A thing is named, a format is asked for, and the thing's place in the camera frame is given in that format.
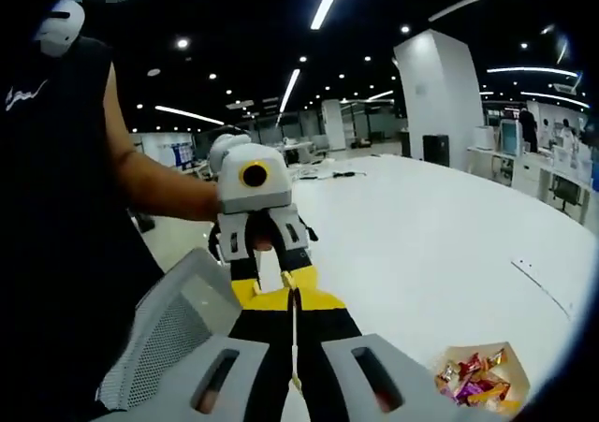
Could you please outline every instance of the black sleeveless shirt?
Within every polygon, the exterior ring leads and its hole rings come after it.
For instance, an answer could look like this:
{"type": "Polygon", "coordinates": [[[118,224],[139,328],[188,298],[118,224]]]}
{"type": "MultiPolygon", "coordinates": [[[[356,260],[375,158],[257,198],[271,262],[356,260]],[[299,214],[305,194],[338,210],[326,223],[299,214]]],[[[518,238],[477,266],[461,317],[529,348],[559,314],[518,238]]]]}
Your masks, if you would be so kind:
{"type": "Polygon", "coordinates": [[[110,62],[104,44],[82,37],[50,69],[24,65],[4,104],[13,392],[66,420],[94,401],[137,303],[163,276],[110,161],[110,62]]]}

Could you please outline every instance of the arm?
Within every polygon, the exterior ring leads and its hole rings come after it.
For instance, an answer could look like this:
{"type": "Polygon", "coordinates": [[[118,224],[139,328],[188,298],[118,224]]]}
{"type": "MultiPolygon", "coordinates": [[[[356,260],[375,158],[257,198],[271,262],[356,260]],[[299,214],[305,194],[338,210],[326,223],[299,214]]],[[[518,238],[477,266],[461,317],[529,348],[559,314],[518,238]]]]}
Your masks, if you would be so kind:
{"type": "Polygon", "coordinates": [[[104,94],[104,113],[117,177],[136,208],[193,221],[216,219],[215,183],[183,175],[136,151],[121,113],[113,65],[104,94]]]}

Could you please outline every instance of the white logo print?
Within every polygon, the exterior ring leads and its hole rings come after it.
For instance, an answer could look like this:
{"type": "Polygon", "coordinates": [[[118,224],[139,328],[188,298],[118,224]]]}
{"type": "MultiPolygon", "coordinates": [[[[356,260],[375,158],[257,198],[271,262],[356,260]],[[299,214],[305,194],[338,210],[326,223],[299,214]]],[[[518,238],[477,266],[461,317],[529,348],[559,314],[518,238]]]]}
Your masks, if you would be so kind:
{"type": "Polygon", "coordinates": [[[7,100],[5,101],[5,104],[7,105],[7,111],[9,111],[10,109],[12,109],[12,106],[15,105],[15,103],[17,101],[24,101],[25,99],[33,99],[34,97],[37,96],[37,94],[41,91],[41,88],[46,84],[48,80],[44,80],[43,82],[41,82],[41,85],[39,85],[39,87],[37,88],[37,90],[35,92],[17,92],[15,94],[12,93],[12,88],[10,87],[10,91],[8,92],[7,95],[7,100]]]}

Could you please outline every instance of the black ceiling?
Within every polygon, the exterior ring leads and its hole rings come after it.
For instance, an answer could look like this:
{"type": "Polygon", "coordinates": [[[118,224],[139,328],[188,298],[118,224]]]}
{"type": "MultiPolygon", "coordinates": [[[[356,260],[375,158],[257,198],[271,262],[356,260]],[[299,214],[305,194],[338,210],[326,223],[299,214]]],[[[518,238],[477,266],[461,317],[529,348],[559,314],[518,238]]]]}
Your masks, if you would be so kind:
{"type": "MultiPolygon", "coordinates": [[[[83,33],[115,49],[119,92],[129,128],[153,130],[174,125],[212,129],[204,123],[153,109],[163,105],[236,124],[245,112],[227,104],[251,99],[260,116],[281,99],[291,72],[301,75],[287,111],[319,105],[315,98],[369,97],[401,89],[391,63],[393,48],[409,36],[432,28],[467,43],[481,85],[520,98],[520,90],[549,93],[555,77],[514,73],[489,75],[488,67],[535,65],[556,67],[559,28],[541,35],[552,23],[528,0],[481,0],[429,23],[434,13],[460,0],[335,0],[319,31],[310,25],[321,0],[128,0],[119,4],[84,2],[83,33]],[[409,36],[400,31],[409,24],[409,36]],[[178,37],[189,48],[176,48],[178,37]],[[528,50],[520,47],[529,44],[528,50]],[[305,55],[308,62],[300,63],[305,55]],[[365,62],[365,56],[371,56],[365,62]],[[148,77],[159,68],[161,74],[148,77]],[[217,75],[209,80],[209,75],[217,75]],[[344,73],[345,79],[339,79],[344,73]],[[226,90],[233,91],[227,95],[226,90]]],[[[573,56],[559,68],[580,70],[573,56]]]]}

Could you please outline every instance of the yellow circular sensor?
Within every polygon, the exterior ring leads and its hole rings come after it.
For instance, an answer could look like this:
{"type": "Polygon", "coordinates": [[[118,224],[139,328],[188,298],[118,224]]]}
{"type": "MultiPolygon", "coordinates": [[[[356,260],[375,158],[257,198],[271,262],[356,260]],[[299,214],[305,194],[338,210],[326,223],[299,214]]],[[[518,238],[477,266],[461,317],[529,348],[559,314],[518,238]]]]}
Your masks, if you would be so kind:
{"type": "Polygon", "coordinates": [[[252,188],[262,186],[268,177],[269,172],[261,162],[253,162],[247,165],[240,173],[241,182],[252,188]]]}

